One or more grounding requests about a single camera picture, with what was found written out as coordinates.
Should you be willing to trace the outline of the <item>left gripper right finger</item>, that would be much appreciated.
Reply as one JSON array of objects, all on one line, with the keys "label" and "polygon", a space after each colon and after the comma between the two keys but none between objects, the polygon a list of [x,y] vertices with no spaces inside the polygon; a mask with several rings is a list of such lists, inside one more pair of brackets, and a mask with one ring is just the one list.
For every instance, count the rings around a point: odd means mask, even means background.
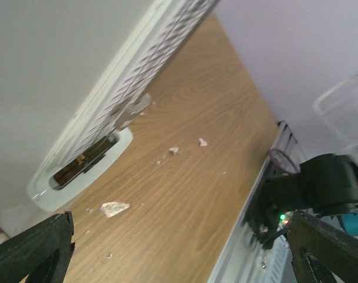
[{"label": "left gripper right finger", "polygon": [[297,282],[358,282],[358,239],[298,210],[288,242]]}]

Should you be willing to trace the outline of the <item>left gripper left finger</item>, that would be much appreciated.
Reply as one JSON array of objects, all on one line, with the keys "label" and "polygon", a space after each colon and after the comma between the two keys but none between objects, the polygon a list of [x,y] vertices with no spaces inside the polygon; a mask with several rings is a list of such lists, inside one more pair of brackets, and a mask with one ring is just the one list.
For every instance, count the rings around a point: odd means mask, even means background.
[{"label": "left gripper left finger", "polygon": [[63,282],[75,250],[70,211],[58,213],[0,244],[0,282]]}]

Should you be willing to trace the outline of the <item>clear metronome cover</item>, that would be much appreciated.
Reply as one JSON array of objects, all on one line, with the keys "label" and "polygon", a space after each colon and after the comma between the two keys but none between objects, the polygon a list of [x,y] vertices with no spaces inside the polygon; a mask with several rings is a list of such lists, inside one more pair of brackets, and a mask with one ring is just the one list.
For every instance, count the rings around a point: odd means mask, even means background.
[{"label": "clear metronome cover", "polygon": [[317,97],[313,110],[358,164],[358,72]]}]

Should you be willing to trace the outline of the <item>white metronome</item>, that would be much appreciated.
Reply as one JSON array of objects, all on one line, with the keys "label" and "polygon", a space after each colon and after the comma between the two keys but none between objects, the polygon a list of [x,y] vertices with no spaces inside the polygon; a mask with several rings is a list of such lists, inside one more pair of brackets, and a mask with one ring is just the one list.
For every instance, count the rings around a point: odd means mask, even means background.
[{"label": "white metronome", "polygon": [[87,125],[91,99],[152,28],[209,1],[0,1],[0,208],[54,144]]}]

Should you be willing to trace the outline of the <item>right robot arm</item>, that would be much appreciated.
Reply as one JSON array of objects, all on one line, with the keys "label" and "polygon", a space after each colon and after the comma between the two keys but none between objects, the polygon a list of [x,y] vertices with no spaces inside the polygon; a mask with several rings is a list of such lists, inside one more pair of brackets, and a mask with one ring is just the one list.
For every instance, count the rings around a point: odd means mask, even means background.
[{"label": "right robot arm", "polygon": [[358,211],[358,164],[348,155],[323,154],[300,164],[300,171],[266,180],[260,242],[271,241],[281,215],[311,209],[317,217]]}]

